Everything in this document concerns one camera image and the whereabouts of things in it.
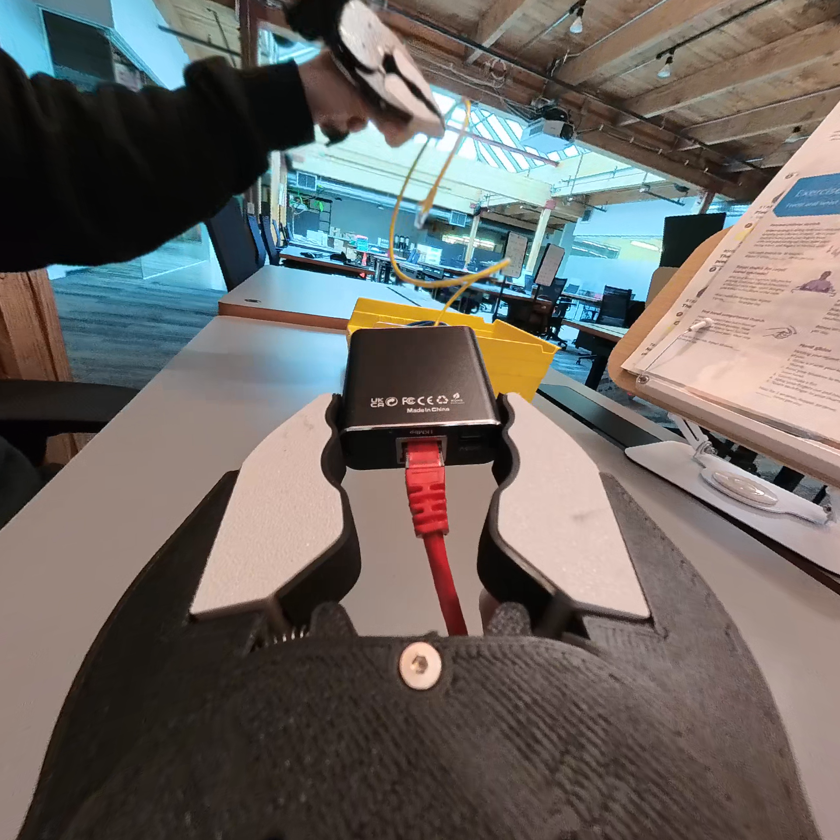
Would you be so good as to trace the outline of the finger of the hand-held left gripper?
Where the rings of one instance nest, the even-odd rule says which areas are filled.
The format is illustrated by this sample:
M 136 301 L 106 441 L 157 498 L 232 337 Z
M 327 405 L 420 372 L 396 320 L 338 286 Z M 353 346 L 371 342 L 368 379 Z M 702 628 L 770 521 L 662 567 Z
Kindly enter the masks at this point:
M 384 49 L 366 66 L 349 51 L 333 49 L 332 59 L 375 112 L 403 123 L 412 134 L 440 139 L 445 118 L 431 88 L 405 49 Z
M 374 57 L 384 49 L 405 49 L 415 63 L 404 43 L 365 3 L 346 3 L 340 16 L 340 51 L 347 50 L 364 65 L 372 67 Z

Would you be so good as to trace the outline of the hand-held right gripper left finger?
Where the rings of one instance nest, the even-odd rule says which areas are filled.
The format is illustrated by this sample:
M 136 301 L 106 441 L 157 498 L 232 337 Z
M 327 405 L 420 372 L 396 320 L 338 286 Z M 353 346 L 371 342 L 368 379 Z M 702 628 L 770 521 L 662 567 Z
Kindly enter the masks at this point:
M 197 621 L 262 614 L 309 627 L 361 575 L 361 546 L 340 443 L 340 395 L 323 394 L 247 456 L 194 594 Z

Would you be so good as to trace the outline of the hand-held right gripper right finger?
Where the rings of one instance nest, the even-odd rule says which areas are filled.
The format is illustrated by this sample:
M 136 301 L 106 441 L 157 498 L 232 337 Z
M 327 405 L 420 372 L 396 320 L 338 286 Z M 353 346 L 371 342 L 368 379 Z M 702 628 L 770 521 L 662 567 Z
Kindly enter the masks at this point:
M 582 446 L 517 393 L 502 419 L 477 573 L 499 603 L 524 608 L 536 635 L 586 635 L 585 620 L 644 625 L 651 610 L 606 492 Z

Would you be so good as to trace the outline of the yellow plastic bin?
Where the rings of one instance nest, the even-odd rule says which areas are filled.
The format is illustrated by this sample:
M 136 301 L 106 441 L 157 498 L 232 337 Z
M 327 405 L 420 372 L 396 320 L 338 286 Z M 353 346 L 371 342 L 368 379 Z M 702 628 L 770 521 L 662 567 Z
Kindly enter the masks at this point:
M 481 316 L 451 310 L 446 310 L 439 319 L 438 310 L 434 308 L 361 297 L 355 303 L 346 333 L 350 337 L 358 329 L 405 327 L 411 322 L 438 320 L 475 331 L 496 394 L 515 392 L 528 402 L 533 399 L 557 346 L 504 321 L 489 322 Z

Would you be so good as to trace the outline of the black network switch box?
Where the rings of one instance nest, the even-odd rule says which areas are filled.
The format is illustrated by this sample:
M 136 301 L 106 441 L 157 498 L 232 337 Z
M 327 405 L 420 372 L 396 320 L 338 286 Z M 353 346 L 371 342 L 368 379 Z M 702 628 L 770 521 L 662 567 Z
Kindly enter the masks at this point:
M 402 468 L 417 439 L 435 441 L 446 466 L 489 464 L 501 435 L 476 333 L 463 326 L 354 332 L 338 417 L 355 470 Z

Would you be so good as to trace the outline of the person's left forearm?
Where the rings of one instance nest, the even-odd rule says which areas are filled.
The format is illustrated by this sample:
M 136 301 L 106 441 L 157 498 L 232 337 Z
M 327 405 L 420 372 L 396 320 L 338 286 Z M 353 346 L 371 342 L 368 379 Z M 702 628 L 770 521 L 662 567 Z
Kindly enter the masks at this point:
M 25 75 L 1 60 L 1 269 L 138 258 L 215 215 L 314 139 L 296 62 L 192 63 L 177 89 Z

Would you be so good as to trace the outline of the person's left hand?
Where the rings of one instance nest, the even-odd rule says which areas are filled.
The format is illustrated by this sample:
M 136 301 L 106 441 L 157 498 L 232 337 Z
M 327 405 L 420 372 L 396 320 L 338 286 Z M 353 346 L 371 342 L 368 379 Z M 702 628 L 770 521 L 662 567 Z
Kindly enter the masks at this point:
M 329 54 L 319 53 L 297 68 L 312 121 L 328 140 L 341 141 L 369 124 L 377 128 L 392 148 L 418 135 L 408 122 L 370 105 Z

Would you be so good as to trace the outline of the ceiling projector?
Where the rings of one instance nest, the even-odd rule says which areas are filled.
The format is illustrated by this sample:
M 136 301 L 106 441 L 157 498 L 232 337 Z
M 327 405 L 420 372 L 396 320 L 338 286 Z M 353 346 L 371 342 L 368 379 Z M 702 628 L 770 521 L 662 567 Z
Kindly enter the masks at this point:
M 523 126 L 520 143 L 540 154 L 563 152 L 574 145 L 575 127 L 572 122 L 556 119 L 535 119 Z

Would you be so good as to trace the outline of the grey table with wooden edge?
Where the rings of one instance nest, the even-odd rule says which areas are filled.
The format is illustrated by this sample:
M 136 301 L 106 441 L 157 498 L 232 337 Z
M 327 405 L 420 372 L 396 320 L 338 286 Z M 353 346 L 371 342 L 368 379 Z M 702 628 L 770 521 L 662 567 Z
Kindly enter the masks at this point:
M 217 305 L 219 316 L 278 322 L 292 327 L 342 331 L 358 299 L 441 309 L 425 290 L 394 287 L 338 274 L 264 266 Z

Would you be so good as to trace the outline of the small background document stand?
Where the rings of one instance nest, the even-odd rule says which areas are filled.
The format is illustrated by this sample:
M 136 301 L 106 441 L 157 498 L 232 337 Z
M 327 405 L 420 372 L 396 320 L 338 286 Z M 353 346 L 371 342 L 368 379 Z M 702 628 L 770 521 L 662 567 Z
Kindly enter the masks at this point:
M 533 275 L 533 285 L 535 287 L 550 287 L 563 264 L 565 250 L 563 247 L 555 244 L 547 244 L 543 249 L 537 268 Z

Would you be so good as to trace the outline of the black office chair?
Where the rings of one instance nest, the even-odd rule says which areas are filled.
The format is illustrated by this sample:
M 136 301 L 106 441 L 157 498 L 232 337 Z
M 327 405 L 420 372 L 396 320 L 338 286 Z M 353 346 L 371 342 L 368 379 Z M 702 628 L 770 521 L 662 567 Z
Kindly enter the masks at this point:
M 65 381 L 1 382 L 1 526 L 6 526 L 62 466 L 47 443 L 62 434 L 102 431 L 139 390 Z
M 204 222 L 227 291 L 233 291 L 266 263 L 238 196 L 231 197 Z

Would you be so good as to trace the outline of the wooden document stand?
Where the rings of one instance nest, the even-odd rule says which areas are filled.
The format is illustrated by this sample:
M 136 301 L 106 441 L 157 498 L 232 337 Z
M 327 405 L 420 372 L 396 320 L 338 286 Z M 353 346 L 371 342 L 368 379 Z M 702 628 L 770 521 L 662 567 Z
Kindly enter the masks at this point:
M 838 576 L 839 108 L 620 340 L 614 382 L 684 441 L 638 466 Z

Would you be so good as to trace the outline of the black panel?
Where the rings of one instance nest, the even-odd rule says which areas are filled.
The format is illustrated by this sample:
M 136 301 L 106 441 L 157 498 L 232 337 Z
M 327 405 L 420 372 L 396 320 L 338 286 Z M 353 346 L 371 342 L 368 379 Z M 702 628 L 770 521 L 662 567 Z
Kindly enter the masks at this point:
M 659 267 L 680 268 L 697 247 L 722 231 L 726 217 L 725 213 L 666 217 Z

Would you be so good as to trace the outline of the wooden post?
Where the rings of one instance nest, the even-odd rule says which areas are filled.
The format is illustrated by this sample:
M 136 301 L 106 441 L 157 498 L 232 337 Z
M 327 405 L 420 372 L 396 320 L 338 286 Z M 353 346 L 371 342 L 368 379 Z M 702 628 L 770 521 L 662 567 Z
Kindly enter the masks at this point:
M 1 275 L 2 380 L 73 382 L 46 269 Z M 78 450 L 74 434 L 51 437 L 47 461 L 66 465 Z

